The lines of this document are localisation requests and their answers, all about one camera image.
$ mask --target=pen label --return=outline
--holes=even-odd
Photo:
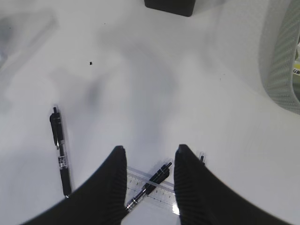
[[[67,156],[58,157],[58,163],[60,165],[60,169],[64,169],[64,168],[68,167]]]

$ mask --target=white desk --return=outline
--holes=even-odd
[[[74,188],[116,145],[147,173],[186,143],[237,193],[300,224],[300,117],[261,81],[288,2],[197,0],[185,18],[142,0],[0,0],[0,29],[12,30],[0,72],[0,223],[63,198],[49,123],[59,104]]]

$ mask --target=black pen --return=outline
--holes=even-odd
[[[58,163],[60,166],[60,177],[62,182],[62,188],[65,198],[69,198],[72,188],[71,188],[71,181],[70,181],[70,174],[69,174],[69,166],[68,166],[68,159],[66,155],[66,150],[64,149],[64,134],[62,130],[61,124],[61,116],[60,112],[57,108],[53,108],[54,113],[50,116],[50,123],[53,132],[53,139],[54,144],[59,152],[58,156]]]
[[[156,183],[156,184],[160,184],[161,182],[163,182],[165,179],[168,178],[168,176],[170,175],[170,169],[169,167],[172,165],[172,163],[169,164],[165,164],[163,165],[158,171],[157,173],[152,176],[150,178],[149,181]],[[140,191],[140,193],[137,194],[136,197],[134,197],[133,199],[131,199],[127,205],[126,205],[126,215],[128,213],[130,213],[137,205],[138,203],[140,203],[142,201],[142,199],[146,196],[151,194],[152,191],[154,191],[154,189],[156,188],[156,186],[151,185],[149,183],[145,184],[142,187],[142,190]]]

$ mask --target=black box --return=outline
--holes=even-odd
[[[145,6],[183,16],[193,14],[196,0],[145,0]]]

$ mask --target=ruler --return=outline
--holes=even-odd
[[[156,186],[156,189],[149,196],[145,197],[143,201],[179,215],[179,209],[177,207],[175,193],[173,190],[174,185],[169,182],[162,182],[158,185],[156,183],[149,182],[150,177],[145,176],[144,173],[135,169],[127,168],[127,193],[125,203],[135,197],[146,183],[150,183]]]

